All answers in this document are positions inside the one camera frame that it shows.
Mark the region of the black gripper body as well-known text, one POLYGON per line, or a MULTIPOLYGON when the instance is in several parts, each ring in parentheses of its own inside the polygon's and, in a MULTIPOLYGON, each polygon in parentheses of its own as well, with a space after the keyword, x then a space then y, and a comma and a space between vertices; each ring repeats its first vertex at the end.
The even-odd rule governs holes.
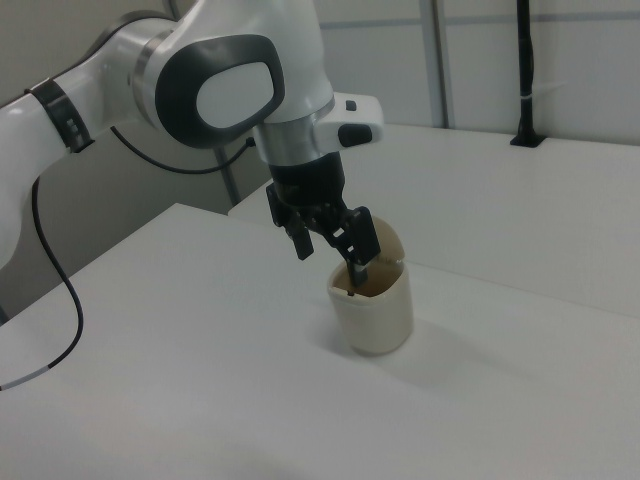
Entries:
POLYGON ((340 216, 347 210, 339 153, 296 166, 270 165, 269 171, 273 183, 268 186, 268 203, 274 221, 287 221, 291 211, 326 208, 340 216))

